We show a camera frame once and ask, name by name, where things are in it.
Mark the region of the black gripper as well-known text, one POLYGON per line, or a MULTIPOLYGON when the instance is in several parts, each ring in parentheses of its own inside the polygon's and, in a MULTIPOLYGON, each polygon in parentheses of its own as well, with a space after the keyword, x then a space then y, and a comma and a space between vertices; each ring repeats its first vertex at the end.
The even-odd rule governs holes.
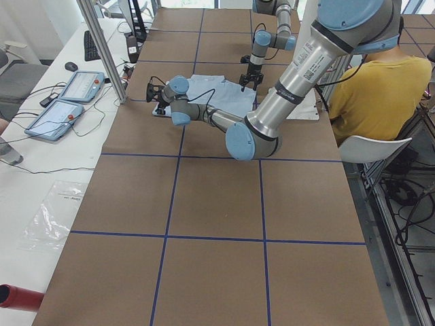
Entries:
POLYGON ((250 55, 242 56, 240 63, 247 63, 247 73, 242 74, 239 78, 239 85, 242 87, 241 91, 245 90, 245 87, 250 82, 254 83, 253 89, 257 90, 257 87, 262 83, 264 74, 262 73, 262 65, 257 65, 251 62, 250 55))
POLYGON ((169 106, 168 99, 164 95, 164 88, 166 84, 159 77, 150 77, 146 89, 146 102, 150 103, 155 100, 158 105, 156 109, 157 115, 165 115, 165 109, 169 106), (153 79, 156 78, 160 85, 155 84, 153 79))

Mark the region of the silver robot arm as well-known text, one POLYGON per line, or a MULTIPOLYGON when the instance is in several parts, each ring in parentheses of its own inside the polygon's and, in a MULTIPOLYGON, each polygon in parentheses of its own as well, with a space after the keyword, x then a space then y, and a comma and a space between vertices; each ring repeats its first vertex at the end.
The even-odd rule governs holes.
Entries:
POLYGON ((278 127, 339 57, 393 48, 398 40, 400 1, 319 1, 311 35, 269 89, 260 106, 245 117, 193 103, 188 80, 175 76, 167 84, 148 84, 146 101, 171 108, 176 126, 203 121, 225 133, 228 153, 237 160, 273 155, 281 146, 278 127))
POLYGON ((296 46, 296 38, 291 30, 291 13, 296 11, 298 1, 277 0, 277 1, 252 1, 252 10, 258 14, 266 14, 277 18, 277 31, 269 32, 266 28, 255 30, 251 54, 241 57, 241 63, 247 63, 248 68, 245 74, 239 78, 241 91, 246 85, 253 83, 253 89, 263 81, 262 65, 267 60, 266 53, 269 48, 276 50, 291 51, 296 46))

